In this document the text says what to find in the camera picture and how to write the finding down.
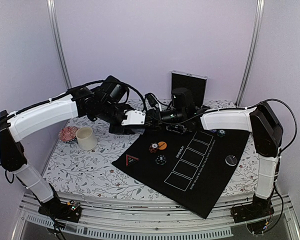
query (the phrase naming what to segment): cup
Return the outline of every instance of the cup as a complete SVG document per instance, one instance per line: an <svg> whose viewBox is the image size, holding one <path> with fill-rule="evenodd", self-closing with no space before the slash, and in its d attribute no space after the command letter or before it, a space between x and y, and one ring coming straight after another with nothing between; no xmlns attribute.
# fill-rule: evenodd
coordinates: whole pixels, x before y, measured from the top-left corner
<svg viewBox="0 0 300 240"><path fill-rule="evenodd" d="M98 140L91 127L81 127L75 133L79 148L84 151L94 149L97 146Z"/></svg>

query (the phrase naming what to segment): orange poker chip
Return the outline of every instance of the orange poker chip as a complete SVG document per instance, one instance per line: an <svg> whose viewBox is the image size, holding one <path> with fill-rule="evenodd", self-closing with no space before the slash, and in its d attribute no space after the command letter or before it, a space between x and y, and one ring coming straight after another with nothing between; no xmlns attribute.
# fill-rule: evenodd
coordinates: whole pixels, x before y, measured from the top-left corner
<svg viewBox="0 0 300 240"><path fill-rule="evenodd" d="M158 143L158 149L159 150L165 150L167 148L167 143L165 143L164 141L160 141Z"/></svg>

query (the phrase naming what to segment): triangle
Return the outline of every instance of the triangle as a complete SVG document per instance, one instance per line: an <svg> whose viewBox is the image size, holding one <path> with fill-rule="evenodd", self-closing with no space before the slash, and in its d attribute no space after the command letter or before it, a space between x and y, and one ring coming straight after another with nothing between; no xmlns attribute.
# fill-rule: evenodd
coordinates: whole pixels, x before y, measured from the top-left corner
<svg viewBox="0 0 300 240"><path fill-rule="evenodd" d="M125 155L125 165L126 166L130 166L131 164L134 164L137 161L139 161L139 158L128 155L128 154Z"/></svg>

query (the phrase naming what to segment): black mat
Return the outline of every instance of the black mat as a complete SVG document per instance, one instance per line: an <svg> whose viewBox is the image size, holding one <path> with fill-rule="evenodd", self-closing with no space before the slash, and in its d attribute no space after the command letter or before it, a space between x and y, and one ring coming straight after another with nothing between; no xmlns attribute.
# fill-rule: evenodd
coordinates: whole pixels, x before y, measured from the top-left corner
<svg viewBox="0 0 300 240"><path fill-rule="evenodd" d="M226 130L224 137L210 131L187 135L146 132L112 164L207 218L236 170L248 137L249 133L241 130ZM150 153L151 143L161 141L167 143L167 148ZM166 164L156 163L159 155L166 158ZM226 164L227 156L235 156L238 163L235 166Z"/></svg>

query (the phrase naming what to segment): floral pattern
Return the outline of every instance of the floral pattern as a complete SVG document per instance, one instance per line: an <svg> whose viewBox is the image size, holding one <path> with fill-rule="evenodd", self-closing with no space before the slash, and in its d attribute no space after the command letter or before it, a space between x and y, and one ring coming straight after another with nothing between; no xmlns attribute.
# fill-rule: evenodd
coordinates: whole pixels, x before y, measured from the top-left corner
<svg viewBox="0 0 300 240"><path fill-rule="evenodd" d="M140 100L131 100L129 104L139 110L143 106ZM207 100L204 104L212 108L234 107L232 102L226 100ZM167 199L111 164L131 146L139 137L138 134L110 134L108 123L99 119L92 122L86 117L74 118L67 125L93 128L98 144L95 149L83 151L76 143L67 144L59 140L43 175L57 191L115 199ZM258 180L258 167L254 142L250 136L239 165L221 196L252 192Z"/></svg>

